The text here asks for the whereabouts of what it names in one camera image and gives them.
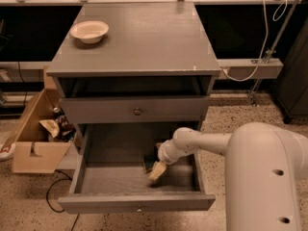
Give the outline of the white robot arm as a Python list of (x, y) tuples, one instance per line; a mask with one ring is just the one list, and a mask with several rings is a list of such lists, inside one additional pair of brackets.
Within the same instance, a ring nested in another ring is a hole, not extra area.
[(308, 139), (260, 122), (231, 134), (177, 129), (158, 145), (149, 178), (199, 150), (225, 157), (227, 231), (302, 231), (295, 181), (308, 176)]

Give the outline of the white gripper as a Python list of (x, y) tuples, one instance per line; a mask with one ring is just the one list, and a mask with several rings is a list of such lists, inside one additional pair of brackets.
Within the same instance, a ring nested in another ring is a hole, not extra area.
[(185, 153), (176, 146), (173, 140), (157, 142), (155, 146), (158, 149), (160, 162), (155, 162), (150, 172), (149, 179), (152, 181), (158, 180), (164, 174), (167, 170), (167, 165), (172, 165), (185, 156)]

